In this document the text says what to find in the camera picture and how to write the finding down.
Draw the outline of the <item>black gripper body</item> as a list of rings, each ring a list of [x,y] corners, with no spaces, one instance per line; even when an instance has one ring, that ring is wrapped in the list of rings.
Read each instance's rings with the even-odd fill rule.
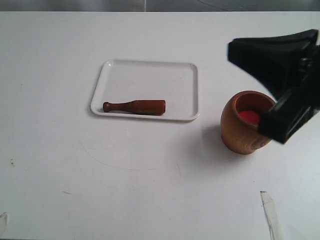
[[[320,47],[317,45],[309,58],[303,58],[303,76],[299,87],[294,91],[292,123],[303,125],[320,111]]]

